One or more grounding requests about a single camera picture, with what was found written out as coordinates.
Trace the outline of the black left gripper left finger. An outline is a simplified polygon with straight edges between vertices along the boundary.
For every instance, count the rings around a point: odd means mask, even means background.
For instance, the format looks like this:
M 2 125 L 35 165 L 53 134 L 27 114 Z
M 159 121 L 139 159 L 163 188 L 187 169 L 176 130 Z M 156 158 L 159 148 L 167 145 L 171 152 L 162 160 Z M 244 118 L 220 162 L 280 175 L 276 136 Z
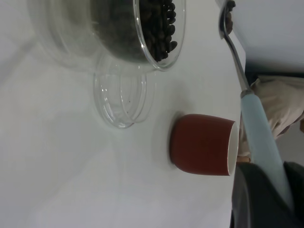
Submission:
M 232 192 L 232 228 L 293 228 L 295 217 L 262 170 L 236 166 Z

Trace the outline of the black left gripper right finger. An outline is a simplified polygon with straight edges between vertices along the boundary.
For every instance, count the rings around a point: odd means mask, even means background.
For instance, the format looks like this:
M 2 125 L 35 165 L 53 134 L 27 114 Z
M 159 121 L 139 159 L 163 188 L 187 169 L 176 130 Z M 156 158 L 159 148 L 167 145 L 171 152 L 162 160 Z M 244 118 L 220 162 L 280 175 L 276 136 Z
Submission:
M 285 172 L 294 198 L 294 212 L 304 223 L 304 167 L 295 162 L 284 162 Z

